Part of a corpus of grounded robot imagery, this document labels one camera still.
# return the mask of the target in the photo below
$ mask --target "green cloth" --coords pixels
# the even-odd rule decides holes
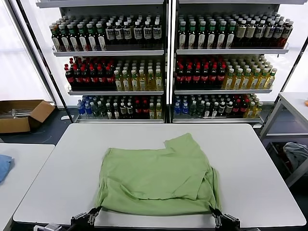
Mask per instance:
[[[220,209],[218,172],[186,133],[165,141],[166,149],[109,148],[104,157],[95,206],[150,216]]]

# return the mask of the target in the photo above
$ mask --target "bottle label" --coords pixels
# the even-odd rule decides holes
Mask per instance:
[[[200,76],[193,76],[193,80],[194,81],[199,81],[200,80]]]
[[[152,28],[143,28],[144,38],[151,39],[152,38]]]
[[[217,49],[222,48],[223,41],[225,39],[225,35],[221,34],[218,36],[218,41],[217,41]]]
[[[244,38],[246,27],[238,26],[236,31],[236,37]]]
[[[63,42],[63,44],[64,44],[65,50],[66,50],[66,51],[69,51],[69,43],[68,43],[67,38],[62,37],[61,39],[62,39],[62,42]]]
[[[242,82],[241,90],[246,90],[249,79],[245,78]]]
[[[248,26],[245,32],[245,37],[252,38],[254,36],[255,29],[256,29],[255,27]]]
[[[145,91],[145,81],[144,80],[140,80],[139,83],[140,83],[140,90],[141,91]]]
[[[193,49],[195,35],[189,35],[188,49]]]
[[[57,38],[52,38],[52,41],[54,43],[54,46],[55,46],[56,50],[58,52],[61,51],[61,46],[60,46],[59,40]]]
[[[199,35],[199,39],[198,39],[198,49],[202,49],[202,48],[203,48],[204,39],[205,39],[205,35],[203,35],[203,34]]]
[[[87,51],[87,42],[85,37],[79,37],[83,51]]]
[[[282,32],[281,37],[284,38],[284,39],[285,39],[285,38],[286,38],[286,39],[289,38],[291,31],[292,31],[292,28],[285,27],[284,30],[283,30],[283,32]]]
[[[212,117],[216,117],[216,115],[217,115],[217,111],[213,111]]]
[[[226,49],[230,49],[233,42],[234,34],[229,34],[226,43]]]
[[[106,36],[108,40],[115,40],[115,30],[114,29],[106,29]]]
[[[238,90],[239,89],[239,86],[240,86],[240,83],[241,83],[241,79],[237,79],[234,83],[234,87],[233,87],[233,90]]]
[[[120,118],[120,113],[119,112],[115,112],[115,119],[119,119]]]
[[[130,28],[123,28],[124,38],[126,40],[132,39],[131,30]]]
[[[135,39],[142,39],[142,29],[134,28]]]
[[[162,37],[161,28],[156,28],[156,27],[153,28],[153,37],[154,39],[161,39]]]
[[[154,119],[155,118],[155,112],[150,112],[150,119]]]
[[[254,80],[252,80],[250,89],[256,89],[257,83],[258,83],[258,79],[257,79],[257,78],[255,78]]]
[[[209,35],[207,39],[207,49],[212,49],[215,35]]]
[[[230,90],[231,83],[232,83],[232,79],[230,78],[227,80],[225,90]]]
[[[103,36],[99,36],[98,41],[100,42],[101,50],[105,51],[106,50],[105,38]]]
[[[122,40],[124,38],[122,28],[121,29],[115,29],[115,35],[116,35],[115,36],[116,40]]]
[[[116,81],[115,83],[116,83],[117,91],[121,91],[122,90],[121,81]]]
[[[179,49],[184,49],[184,47],[185,47],[185,35],[180,35]]]
[[[136,80],[132,80],[131,83],[132,83],[132,85],[133,85],[133,90],[134,90],[134,91],[138,90],[137,81],[136,81]]]
[[[95,38],[93,36],[89,36],[89,41],[90,41],[92,51],[96,51],[97,49],[96,49]]]

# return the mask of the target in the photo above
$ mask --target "white table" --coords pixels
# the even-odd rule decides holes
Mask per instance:
[[[14,159],[0,183],[0,230],[9,229],[15,210],[53,149],[51,144],[0,143],[0,154]]]
[[[190,132],[220,174],[224,213],[242,227],[301,226],[306,220],[248,124],[72,124],[32,184],[13,219],[69,225],[93,208],[108,147],[159,149]],[[96,226],[212,228],[211,215],[150,217],[101,211]]]
[[[269,130],[274,124],[279,112],[285,107],[291,112],[299,122],[308,128],[308,107],[305,106],[305,100],[308,100],[308,93],[298,92],[280,92],[280,100],[276,104],[274,110],[270,114],[264,128],[260,133],[260,139],[263,140],[266,137],[270,138],[305,138],[308,137],[308,133],[276,133],[269,134]],[[285,183],[288,187],[291,187],[299,178],[301,178],[308,171],[308,159],[303,162],[286,180]]]

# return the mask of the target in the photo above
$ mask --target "juice bottle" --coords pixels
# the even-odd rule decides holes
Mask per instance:
[[[273,68],[272,71],[270,72],[270,75],[269,75],[268,80],[267,80],[266,83],[265,83],[264,89],[268,89],[268,90],[269,90],[269,89],[271,88],[271,86],[273,85],[273,82],[274,82],[274,80],[275,80],[275,74],[276,74],[276,72],[277,72],[277,69],[276,69],[276,68]]]
[[[259,81],[257,83],[256,89],[264,89],[264,85],[266,82],[266,76],[269,72],[268,68],[264,68],[261,77],[259,78]]]
[[[247,84],[248,84],[249,78],[251,76],[250,73],[251,73],[251,69],[247,68],[245,70],[245,74],[242,75],[242,80],[241,80],[241,83],[240,83],[240,89],[241,90],[246,90],[247,89]]]
[[[241,80],[242,80],[242,73],[243,73],[243,69],[238,68],[237,69],[237,73],[233,75],[233,80],[232,80],[232,84],[231,84],[231,89],[232,90],[238,90]]]
[[[148,70],[148,83],[147,83],[147,87],[148,87],[148,90],[155,90],[155,78],[154,78],[154,75],[153,75],[153,70],[152,69],[149,69]]]

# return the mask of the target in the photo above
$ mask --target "gray floor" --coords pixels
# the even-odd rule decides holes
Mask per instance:
[[[7,143],[44,143],[44,144],[57,144],[62,134],[70,124],[69,120],[61,121],[61,117],[65,116],[64,111],[55,111],[52,115],[42,124],[36,131],[22,133],[22,134],[6,134],[0,135],[0,139]],[[306,132],[303,126],[292,116],[288,111],[282,111],[274,123],[270,133],[279,132]],[[263,144],[266,147],[271,141],[294,141],[294,140],[278,140],[278,139],[265,139]],[[307,144],[308,139],[296,139],[298,143]],[[307,178],[300,179],[291,188],[290,191],[301,208],[304,216],[308,220],[308,185]],[[24,224],[15,224],[13,231],[33,230],[33,226]],[[308,231],[308,225],[304,227],[286,227],[286,228],[261,228],[262,231]]]

